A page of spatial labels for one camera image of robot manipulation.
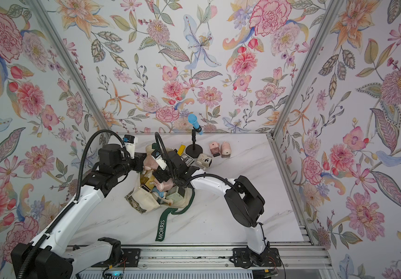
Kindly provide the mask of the yellow pencil sharpener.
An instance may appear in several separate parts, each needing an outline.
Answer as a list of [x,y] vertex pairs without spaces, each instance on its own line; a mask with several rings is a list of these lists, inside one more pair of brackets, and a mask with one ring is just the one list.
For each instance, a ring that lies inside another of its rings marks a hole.
[[140,183],[142,186],[145,186],[149,190],[152,190],[155,187],[155,177],[153,175],[153,172],[142,174],[140,176]]

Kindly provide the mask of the pink pencil sharpener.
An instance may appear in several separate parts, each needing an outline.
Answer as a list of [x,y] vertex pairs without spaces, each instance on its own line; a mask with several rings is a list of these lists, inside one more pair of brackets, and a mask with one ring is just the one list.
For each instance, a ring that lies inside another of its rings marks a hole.
[[217,142],[210,143],[209,144],[209,149],[210,149],[210,152],[211,152],[211,154],[212,154],[212,156],[214,158],[221,155],[219,143],[217,143]]
[[229,158],[231,156],[232,150],[231,145],[227,141],[224,141],[220,147],[221,157]]

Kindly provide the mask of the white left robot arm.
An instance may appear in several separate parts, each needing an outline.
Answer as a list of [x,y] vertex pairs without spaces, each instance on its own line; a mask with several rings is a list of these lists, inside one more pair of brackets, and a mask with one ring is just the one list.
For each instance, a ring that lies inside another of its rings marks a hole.
[[[100,134],[110,134],[119,143],[99,149],[99,161],[90,173],[85,173],[90,145]],[[28,244],[18,244],[11,252],[18,279],[69,279],[93,265],[114,266],[122,261],[121,243],[113,238],[102,237],[70,252],[67,247],[85,219],[120,183],[120,178],[143,171],[146,154],[135,152],[137,142],[135,136],[120,137],[111,130],[100,130],[90,137],[81,157],[73,198],[39,235]]]

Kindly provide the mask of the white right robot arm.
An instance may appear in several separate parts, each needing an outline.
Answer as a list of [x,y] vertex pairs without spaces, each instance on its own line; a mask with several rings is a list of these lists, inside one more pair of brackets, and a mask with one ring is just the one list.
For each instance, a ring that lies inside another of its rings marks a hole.
[[221,196],[233,218],[244,227],[247,236],[245,248],[235,248],[230,258],[236,267],[283,267],[278,249],[272,248],[258,221],[264,212],[265,200],[245,176],[226,179],[207,173],[196,166],[187,165],[176,152],[169,152],[159,133],[155,133],[156,150],[152,157],[158,163],[153,172],[155,188],[152,194],[167,209],[161,214],[155,240],[166,237],[169,215],[181,215],[192,205],[195,192],[204,190]]

